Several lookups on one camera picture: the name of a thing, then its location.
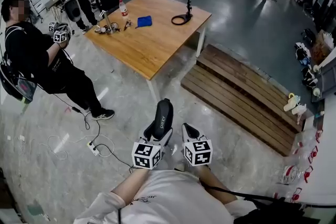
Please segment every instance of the power strip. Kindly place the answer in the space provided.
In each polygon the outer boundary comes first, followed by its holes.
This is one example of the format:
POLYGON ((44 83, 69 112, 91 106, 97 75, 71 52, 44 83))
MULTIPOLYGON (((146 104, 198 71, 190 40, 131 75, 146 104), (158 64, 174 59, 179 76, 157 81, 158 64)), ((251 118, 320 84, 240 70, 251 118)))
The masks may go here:
POLYGON ((100 153, 99 150, 96 148, 96 146, 92 142, 87 143, 87 146, 92 151, 94 156, 97 156, 100 153))

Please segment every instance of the table top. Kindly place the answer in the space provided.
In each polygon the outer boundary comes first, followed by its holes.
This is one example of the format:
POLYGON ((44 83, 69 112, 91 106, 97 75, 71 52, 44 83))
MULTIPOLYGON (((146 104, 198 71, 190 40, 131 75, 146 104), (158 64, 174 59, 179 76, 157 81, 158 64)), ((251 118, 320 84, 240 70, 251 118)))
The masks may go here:
MULTIPOLYGON (((109 19, 111 23, 119 24, 120 32, 97 34, 93 27, 86 37, 148 80, 211 16, 211 13, 193 7, 192 19, 185 25, 177 26, 171 23, 171 18, 186 13, 184 3, 175 0, 131 0, 126 7, 133 22, 126 31, 123 31, 125 21, 118 9, 109 15, 109 19), (135 28, 138 18, 148 15, 152 16, 153 25, 135 28)), ((100 26, 105 24, 105 20, 99 23, 100 26)))

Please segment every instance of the wooden bench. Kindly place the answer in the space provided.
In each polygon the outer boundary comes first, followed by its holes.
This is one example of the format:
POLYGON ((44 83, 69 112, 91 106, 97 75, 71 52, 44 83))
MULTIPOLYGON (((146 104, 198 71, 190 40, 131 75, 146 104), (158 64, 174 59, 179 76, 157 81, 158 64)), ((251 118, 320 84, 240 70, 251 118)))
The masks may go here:
POLYGON ((283 156, 301 131, 284 112, 287 97, 248 66, 208 45, 182 87, 224 114, 283 156))

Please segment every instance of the hand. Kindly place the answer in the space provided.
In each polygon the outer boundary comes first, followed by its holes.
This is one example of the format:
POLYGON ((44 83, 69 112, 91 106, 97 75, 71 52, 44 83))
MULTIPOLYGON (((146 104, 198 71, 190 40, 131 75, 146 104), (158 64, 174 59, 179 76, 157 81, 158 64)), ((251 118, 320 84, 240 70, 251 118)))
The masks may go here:
POLYGON ((59 46, 61 47, 61 49, 65 49, 68 46, 68 44, 69 44, 69 41, 65 40, 65 41, 61 42, 59 44, 59 46))

